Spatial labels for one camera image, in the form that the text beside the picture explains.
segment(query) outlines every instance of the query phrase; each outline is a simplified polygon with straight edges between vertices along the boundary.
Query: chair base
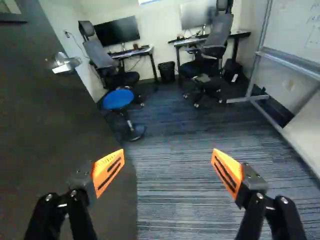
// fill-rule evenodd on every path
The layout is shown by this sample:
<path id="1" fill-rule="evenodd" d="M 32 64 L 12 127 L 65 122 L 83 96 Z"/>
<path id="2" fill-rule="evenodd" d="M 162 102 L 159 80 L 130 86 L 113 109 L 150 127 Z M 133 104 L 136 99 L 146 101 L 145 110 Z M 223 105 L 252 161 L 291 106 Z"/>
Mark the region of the chair base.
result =
<path id="1" fill-rule="evenodd" d="M 134 142 L 141 139 L 146 132 L 147 128 L 143 125 L 134 124 L 133 131 L 128 129 L 126 132 L 123 133 L 123 139 L 127 142 Z"/>

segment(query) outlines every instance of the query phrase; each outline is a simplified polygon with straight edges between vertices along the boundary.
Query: blue stool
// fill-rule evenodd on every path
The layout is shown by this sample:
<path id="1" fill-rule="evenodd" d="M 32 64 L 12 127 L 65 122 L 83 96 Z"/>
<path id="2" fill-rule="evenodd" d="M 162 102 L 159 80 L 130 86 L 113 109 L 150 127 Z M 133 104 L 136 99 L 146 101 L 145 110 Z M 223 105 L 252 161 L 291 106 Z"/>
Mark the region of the blue stool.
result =
<path id="1" fill-rule="evenodd" d="M 118 89 L 108 93 L 102 100 L 102 107 L 106 110 L 120 114 L 126 120 L 128 129 L 123 132 L 122 137 L 129 142 L 139 140 L 146 132 L 143 125 L 132 124 L 127 111 L 128 105 L 135 96 L 128 89 Z"/>

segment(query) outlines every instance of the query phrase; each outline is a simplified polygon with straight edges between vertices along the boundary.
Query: trash can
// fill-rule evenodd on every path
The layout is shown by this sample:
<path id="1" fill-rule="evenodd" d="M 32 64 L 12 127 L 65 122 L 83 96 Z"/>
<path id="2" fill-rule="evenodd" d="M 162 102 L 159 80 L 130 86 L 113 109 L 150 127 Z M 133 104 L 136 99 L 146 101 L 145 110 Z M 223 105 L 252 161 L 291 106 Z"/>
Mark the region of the trash can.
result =
<path id="1" fill-rule="evenodd" d="M 176 63 L 174 61 L 168 61 L 158 64 L 162 83 L 169 84 L 173 83 L 176 80 L 175 65 Z"/>

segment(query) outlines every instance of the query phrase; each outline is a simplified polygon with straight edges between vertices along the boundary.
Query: chair armrest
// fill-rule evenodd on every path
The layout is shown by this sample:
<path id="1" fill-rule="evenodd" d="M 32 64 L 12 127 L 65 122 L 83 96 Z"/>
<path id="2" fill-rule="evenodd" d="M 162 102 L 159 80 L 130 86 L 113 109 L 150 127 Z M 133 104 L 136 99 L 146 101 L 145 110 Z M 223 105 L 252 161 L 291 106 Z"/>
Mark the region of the chair armrest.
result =
<path id="1" fill-rule="evenodd" d="M 197 54 L 197 53 L 201 52 L 201 49 L 197 48 L 197 47 L 188 47 L 188 48 L 185 49 L 185 51 L 188 54 Z"/>

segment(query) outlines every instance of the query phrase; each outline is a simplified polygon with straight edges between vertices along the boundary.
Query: desk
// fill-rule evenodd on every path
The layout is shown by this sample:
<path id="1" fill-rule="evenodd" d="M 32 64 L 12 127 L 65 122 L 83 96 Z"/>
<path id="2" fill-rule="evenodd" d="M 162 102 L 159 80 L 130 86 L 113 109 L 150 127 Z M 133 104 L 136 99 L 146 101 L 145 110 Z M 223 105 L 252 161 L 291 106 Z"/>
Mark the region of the desk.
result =
<path id="1" fill-rule="evenodd" d="M 116 59 L 116 60 L 120 60 L 123 63 L 123 67 L 125 67 L 125 63 L 124 63 L 124 59 L 128 59 L 134 56 L 149 56 L 150 57 L 150 61 L 151 61 L 151 65 L 152 65 L 152 71 L 153 71 L 153 76 L 154 76 L 154 83 L 158 84 L 159 80 L 158 80 L 158 76 L 157 76 L 157 71 L 156 71 L 156 65 L 155 65 L 155 60 L 154 60 L 154 47 L 148 47 L 145 49 L 141 49 L 141 50 L 132 50 L 130 52 L 125 52 L 125 53 L 116 53 L 116 54 L 110 54 L 111 58 Z"/>
<path id="2" fill-rule="evenodd" d="M 232 61 L 235 62 L 237 59 L 237 53 L 238 53 L 238 48 L 239 48 L 239 41 L 242 38 L 247 38 L 251 35 L 250 31 L 246 30 L 232 30 L 229 38 L 234 39 L 234 45 L 233 45 L 233 51 L 232 51 Z M 177 41 L 170 41 L 169 43 L 174 43 L 174 47 L 176 50 L 176 61 L 177 61 L 177 67 L 178 71 L 180 72 L 180 48 L 185 47 L 188 45 L 196 45 L 196 44 L 201 44 L 204 43 L 207 40 L 206 37 L 194 37 L 194 38 L 188 38 L 188 39 L 183 39 L 183 40 L 177 40 Z M 179 74 L 178 78 L 178 83 L 179 86 L 182 85 L 182 79 Z"/>

